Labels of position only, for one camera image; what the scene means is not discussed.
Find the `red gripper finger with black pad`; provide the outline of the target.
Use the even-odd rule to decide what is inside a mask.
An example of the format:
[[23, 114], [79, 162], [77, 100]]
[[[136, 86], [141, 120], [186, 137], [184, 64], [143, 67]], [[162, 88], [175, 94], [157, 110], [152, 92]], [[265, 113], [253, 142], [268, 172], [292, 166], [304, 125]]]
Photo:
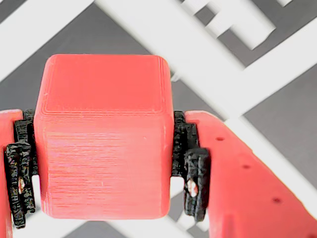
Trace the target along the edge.
[[220, 119], [174, 112], [172, 175], [184, 179], [184, 212], [209, 217], [211, 238], [314, 238], [317, 221]]
[[26, 225], [36, 211], [32, 176], [38, 173], [33, 127], [34, 111], [0, 113], [0, 236], [12, 237], [12, 227]]

